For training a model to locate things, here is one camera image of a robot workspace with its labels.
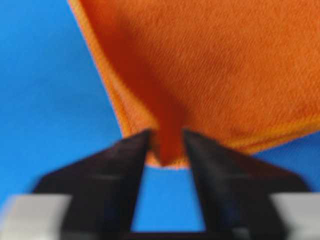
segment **blue background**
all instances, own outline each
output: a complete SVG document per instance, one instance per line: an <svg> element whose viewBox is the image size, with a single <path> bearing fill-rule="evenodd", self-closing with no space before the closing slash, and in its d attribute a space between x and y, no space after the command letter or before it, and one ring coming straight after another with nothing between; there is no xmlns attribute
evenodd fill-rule
<svg viewBox="0 0 320 240"><path fill-rule="evenodd" d="M0 1L0 208L41 174L104 149L121 133L65 0ZM320 190L320 133L258 153ZM134 231L201 231L189 170L147 167Z"/></svg>

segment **orange cloth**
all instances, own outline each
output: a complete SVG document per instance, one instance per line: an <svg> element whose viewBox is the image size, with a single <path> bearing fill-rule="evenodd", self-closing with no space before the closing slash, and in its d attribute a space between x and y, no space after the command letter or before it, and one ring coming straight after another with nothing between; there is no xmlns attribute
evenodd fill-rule
<svg viewBox="0 0 320 240"><path fill-rule="evenodd" d="M319 0L68 0L123 135L184 167L181 128L254 153L320 129Z"/></svg>

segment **microfiber towel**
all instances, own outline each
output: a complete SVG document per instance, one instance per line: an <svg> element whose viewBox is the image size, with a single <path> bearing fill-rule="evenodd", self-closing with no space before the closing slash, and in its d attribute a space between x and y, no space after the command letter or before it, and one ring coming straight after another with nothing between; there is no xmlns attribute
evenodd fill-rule
<svg viewBox="0 0 320 240"><path fill-rule="evenodd" d="M68 0L124 137L187 167L183 127L244 153L320 130L319 0Z"/></svg>

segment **blue backdrop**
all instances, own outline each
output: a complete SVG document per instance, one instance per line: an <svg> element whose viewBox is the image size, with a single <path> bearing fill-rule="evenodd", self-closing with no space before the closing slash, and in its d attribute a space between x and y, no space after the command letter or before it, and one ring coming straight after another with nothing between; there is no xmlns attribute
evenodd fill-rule
<svg viewBox="0 0 320 240"><path fill-rule="evenodd" d="M121 138L65 0L0 1L0 208L37 177ZM320 190L320 133L257 154ZM132 229L201 231L188 170L147 167Z"/></svg>

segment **orange towel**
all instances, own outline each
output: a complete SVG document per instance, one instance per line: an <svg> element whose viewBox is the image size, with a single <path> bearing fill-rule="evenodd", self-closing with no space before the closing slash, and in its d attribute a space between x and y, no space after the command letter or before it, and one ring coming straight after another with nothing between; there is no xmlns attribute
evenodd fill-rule
<svg viewBox="0 0 320 240"><path fill-rule="evenodd" d="M320 129L319 0L68 0L123 135L187 166L181 128L254 153Z"/></svg>

